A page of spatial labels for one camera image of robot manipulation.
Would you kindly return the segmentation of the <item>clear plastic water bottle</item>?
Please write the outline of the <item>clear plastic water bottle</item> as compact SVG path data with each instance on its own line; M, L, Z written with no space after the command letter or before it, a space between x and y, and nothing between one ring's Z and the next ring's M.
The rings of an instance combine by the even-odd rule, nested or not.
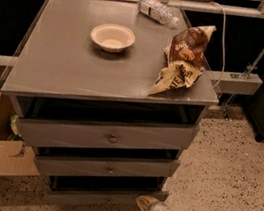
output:
M157 23L173 27L178 26L179 18L175 17L171 8L158 0L138 0L137 4L138 11L157 21Z

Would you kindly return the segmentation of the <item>grey drawer cabinet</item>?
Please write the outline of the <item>grey drawer cabinet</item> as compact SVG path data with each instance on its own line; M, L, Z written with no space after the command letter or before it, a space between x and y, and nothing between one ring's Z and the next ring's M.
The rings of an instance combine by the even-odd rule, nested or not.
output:
M94 43L91 30L109 23L131 29L134 45L108 53ZM217 102L209 77L201 76L188 89L150 94L164 65L164 48L176 33L130 3L49 0L2 93L11 100L18 119L199 125L206 109ZM183 150L26 145L34 158L177 160Z

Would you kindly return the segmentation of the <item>grey drawer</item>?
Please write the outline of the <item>grey drawer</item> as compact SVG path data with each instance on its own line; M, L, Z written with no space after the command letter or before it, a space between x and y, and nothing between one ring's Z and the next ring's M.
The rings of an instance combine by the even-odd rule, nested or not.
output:
M113 123L19 118L17 129L36 147L187 149L198 125Z
M37 170L45 176L91 177L170 177L179 166L173 159L47 157L34 159Z
M131 205L142 195L159 201L165 201L169 196L162 190L163 177L52 176L49 179L50 191L45 200L54 204Z

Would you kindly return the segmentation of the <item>green packet in box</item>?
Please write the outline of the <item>green packet in box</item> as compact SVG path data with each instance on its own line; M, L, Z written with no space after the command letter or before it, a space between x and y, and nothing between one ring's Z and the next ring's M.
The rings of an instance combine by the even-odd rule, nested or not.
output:
M11 140L14 140L14 141L19 140L20 141L22 139L20 131L17 128L16 121L18 121L17 115L16 114L12 115L11 116L11 121L10 121L10 129L12 130L12 132L11 132L11 135L9 136L9 138L8 138L8 141L11 141Z

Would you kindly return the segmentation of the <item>white paper bowl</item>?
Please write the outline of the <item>white paper bowl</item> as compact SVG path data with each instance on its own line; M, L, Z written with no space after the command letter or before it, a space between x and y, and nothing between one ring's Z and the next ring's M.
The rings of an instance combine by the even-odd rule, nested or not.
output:
M91 30L94 43L108 53L121 52L125 48L134 45L136 37L131 29L116 24L102 24Z

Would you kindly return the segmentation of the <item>grey middle drawer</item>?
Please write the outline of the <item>grey middle drawer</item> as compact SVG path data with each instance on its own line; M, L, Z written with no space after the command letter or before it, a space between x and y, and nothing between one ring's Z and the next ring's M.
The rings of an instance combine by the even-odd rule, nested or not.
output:
M179 166L173 159L47 157L34 159L37 170L45 176L91 177L170 177Z

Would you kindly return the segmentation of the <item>cardboard box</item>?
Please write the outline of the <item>cardboard box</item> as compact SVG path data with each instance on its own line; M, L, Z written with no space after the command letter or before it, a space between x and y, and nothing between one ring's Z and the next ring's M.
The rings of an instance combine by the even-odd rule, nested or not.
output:
M31 146L22 140L9 140L13 133L10 121L14 114L9 97L0 94L0 177L39 176Z

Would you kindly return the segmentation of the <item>brown chip bag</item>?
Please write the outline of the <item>brown chip bag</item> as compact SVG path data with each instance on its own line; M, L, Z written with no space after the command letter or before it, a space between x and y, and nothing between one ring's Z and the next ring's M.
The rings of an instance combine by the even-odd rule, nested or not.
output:
M205 69L204 52L215 29L214 25L190 27L171 38L164 49L166 65L151 87L151 95L195 84Z

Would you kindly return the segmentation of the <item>grey bottom drawer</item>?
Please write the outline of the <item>grey bottom drawer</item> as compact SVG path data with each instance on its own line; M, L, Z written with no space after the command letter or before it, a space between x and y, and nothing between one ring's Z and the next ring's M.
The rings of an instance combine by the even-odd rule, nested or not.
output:
M49 179L50 191L45 200L54 204L131 205L142 195L159 201L165 201L169 196L162 190L163 177L52 176Z

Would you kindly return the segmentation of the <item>grey top drawer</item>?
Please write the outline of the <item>grey top drawer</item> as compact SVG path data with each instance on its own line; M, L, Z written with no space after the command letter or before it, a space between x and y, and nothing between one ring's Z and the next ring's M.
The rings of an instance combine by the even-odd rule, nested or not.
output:
M113 123L19 118L17 129L36 147L187 149L198 125Z

